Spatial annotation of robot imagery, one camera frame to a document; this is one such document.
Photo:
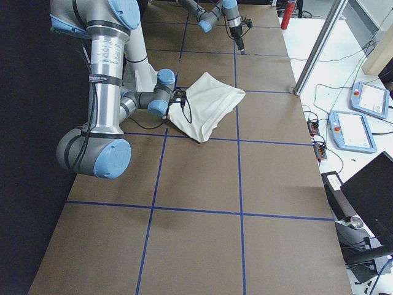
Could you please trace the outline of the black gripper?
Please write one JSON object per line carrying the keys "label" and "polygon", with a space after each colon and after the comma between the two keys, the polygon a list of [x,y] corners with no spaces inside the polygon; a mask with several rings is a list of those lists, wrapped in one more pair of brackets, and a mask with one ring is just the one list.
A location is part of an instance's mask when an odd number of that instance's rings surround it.
{"label": "black gripper", "polygon": [[230,29],[230,34],[231,37],[235,40],[237,48],[240,52],[240,54],[245,55],[245,46],[244,46],[244,42],[242,39],[242,35],[243,35],[243,29],[241,25],[238,26],[234,26],[234,27],[229,27]]}

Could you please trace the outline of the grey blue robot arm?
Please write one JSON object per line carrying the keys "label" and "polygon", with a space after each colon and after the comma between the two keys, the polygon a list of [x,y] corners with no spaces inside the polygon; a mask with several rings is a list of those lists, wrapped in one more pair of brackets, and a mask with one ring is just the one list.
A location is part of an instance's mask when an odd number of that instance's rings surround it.
{"label": "grey blue robot arm", "polygon": [[240,53],[242,55],[246,54],[243,42],[243,36],[246,33],[243,32],[243,27],[246,26],[251,29],[253,24],[251,19],[240,15],[237,1],[218,1],[214,3],[214,8],[211,11],[207,11],[196,1],[185,0],[177,1],[177,3],[196,18],[204,33],[210,32],[224,18],[230,31],[228,36],[235,41]]}
{"label": "grey blue robot arm", "polygon": [[165,116],[175,75],[150,65],[136,1],[52,1],[50,17],[57,31],[91,41],[88,119],[62,137],[57,159],[75,173],[117,178],[132,155],[120,124],[138,109]]}

